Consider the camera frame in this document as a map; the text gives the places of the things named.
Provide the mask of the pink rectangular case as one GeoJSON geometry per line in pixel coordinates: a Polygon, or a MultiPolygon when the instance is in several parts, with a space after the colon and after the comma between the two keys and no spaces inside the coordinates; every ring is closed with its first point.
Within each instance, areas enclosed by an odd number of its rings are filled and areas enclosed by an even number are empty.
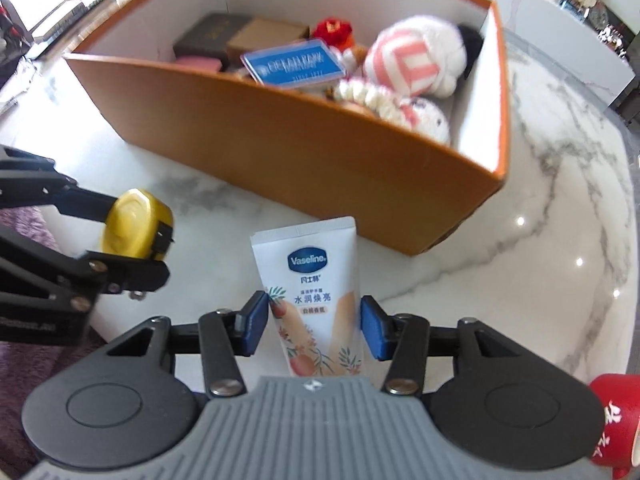
{"type": "Polygon", "coordinates": [[[175,59],[175,63],[209,73],[218,73],[224,69],[219,58],[208,58],[207,56],[180,56],[180,58],[175,59]]]}

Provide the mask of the brown bear plush blue outfit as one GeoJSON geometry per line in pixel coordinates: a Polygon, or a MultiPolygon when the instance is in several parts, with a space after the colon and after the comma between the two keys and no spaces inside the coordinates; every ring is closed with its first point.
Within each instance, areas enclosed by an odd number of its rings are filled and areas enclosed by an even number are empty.
{"type": "Polygon", "coordinates": [[[326,88],[359,70],[368,49],[356,44],[344,52],[313,39],[240,56],[247,73],[263,86],[280,89],[326,88]]]}

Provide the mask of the white Vaseline lotion tube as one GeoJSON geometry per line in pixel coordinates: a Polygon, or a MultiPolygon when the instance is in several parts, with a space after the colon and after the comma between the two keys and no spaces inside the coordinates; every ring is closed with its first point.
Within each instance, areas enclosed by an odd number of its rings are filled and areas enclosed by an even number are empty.
{"type": "Polygon", "coordinates": [[[292,375],[361,374],[355,219],[257,232],[250,244],[292,375]]]}

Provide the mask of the brown kraft cardboard box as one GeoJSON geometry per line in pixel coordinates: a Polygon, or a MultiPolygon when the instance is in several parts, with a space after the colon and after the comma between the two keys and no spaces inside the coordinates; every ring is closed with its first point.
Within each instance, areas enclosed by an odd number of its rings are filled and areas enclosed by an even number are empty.
{"type": "Polygon", "coordinates": [[[239,63],[245,53],[294,44],[309,35],[306,24],[252,18],[227,41],[226,52],[230,62],[239,63]]]}

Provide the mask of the purple fluffy blanket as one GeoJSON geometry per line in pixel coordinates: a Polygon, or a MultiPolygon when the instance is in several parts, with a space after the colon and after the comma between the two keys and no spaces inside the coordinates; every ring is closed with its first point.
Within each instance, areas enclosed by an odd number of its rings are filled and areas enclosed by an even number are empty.
{"type": "Polygon", "coordinates": [[[88,356],[105,344],[95,330],[90,330],[77,347],[1,345],[1,474],[9,479],[21,478],[38,463],[38,457],[26,439],[21,411],[26,398],[37,386],[64,368],[88,356]]]}

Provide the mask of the black keyboard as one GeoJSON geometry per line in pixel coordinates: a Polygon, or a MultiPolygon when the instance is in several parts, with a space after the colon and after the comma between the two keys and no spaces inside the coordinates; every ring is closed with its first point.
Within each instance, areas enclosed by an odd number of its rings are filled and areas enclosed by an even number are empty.
{"type": "Polygon", "coordinates": [[[104,6],[113,3],[115,0],[93,0],[92,3],[85,4],[79,1],[71,9],[70,13],[58,21],[50,32],[37,39],[35,44],[29,49],[26,58],[31,61],[37,61],[48,54],[64,37],[70,34],[82,20],[93,16],[104,6]]]}

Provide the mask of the black box gold lettering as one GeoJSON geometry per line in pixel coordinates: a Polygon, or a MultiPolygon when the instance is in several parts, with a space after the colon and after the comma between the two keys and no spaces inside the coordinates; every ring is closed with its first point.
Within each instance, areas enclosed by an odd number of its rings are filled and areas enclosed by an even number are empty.
{"type": "Polygon", "coordinates": [[[243,14],[207,14],[174,43],[175,57],[204,56],[229,63],[228,41],[251,20],[243,14]]]}

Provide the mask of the panda plush pink striped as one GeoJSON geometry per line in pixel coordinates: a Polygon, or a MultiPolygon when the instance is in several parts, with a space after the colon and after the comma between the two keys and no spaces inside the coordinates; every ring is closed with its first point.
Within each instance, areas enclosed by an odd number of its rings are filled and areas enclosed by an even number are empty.
{"type": "Polygon", "coordinates": [[[471,73],[484,38],[470,26],[415,15],[382,30],[361,65],[368,81],[401,96],[447,99],[471,73]]]}

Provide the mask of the yellow tape measure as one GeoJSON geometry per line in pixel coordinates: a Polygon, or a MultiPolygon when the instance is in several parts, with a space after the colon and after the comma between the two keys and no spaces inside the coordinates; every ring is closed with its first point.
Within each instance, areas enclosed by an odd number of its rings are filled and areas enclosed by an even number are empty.
{"type": "Polygon", "coordinates": [[[162,261],[173,235],[171,209],[148,191],[132,188],[108,212],[101,249],[116,256],[162,261]]]}

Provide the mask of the large orange cardboard box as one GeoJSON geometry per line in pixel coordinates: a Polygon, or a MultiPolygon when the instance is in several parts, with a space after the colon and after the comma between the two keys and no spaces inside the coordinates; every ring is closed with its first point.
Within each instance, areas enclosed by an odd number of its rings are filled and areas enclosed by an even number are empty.
{"type": "Polygon", "coordinates": [[[359,233],[426,252],[506,182],[509,86],[494,0],[129,0],[67,55],[127,142],[318,218],[352,216],[359,233]],[[454,143],[440,146],[316,96],[171,62],[212,12],[314,24],[347,18],[364,41],[414,14],[476,27],[484,44],[454,97],[454,143]]]}

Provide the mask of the crocheted white bunny plush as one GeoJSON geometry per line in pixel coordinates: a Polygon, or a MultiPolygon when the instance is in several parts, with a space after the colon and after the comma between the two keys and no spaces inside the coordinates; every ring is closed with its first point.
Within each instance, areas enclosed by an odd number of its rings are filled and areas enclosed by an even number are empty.
{"type": "Polygon", "coordinates": [[[326,96],[350,110],[358,110],[435,143],[449,145],[451,142],[446,115],[435,103],[420,96],[402,96],[360,78],[340,80],[326,89],[326,96]]]}

